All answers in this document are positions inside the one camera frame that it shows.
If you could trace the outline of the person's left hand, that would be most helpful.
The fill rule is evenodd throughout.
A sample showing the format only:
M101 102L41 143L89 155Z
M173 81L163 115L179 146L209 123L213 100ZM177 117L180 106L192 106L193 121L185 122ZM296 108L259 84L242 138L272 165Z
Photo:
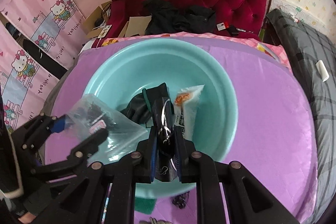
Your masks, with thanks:
M27 212L26 214L22 215L20 218L18 218L18 221L20 221L23 224L29 224L31 223L37 216L33 215L30 212Z

